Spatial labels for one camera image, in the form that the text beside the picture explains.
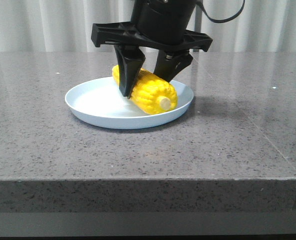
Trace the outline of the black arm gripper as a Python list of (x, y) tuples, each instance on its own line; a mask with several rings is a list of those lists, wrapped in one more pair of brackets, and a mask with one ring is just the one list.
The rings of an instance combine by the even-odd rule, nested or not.
[(137, 0), (130, 21), (93, 24), (94, 45), (114, 45), (124, 97), (130, 98), (145, 61), (138, 46), (159, 50), (153, 74), (167, 82), (191, 64), (189, 49), (209, 49), (208, 35), (187, 30), (195, 6), (194, 0)]

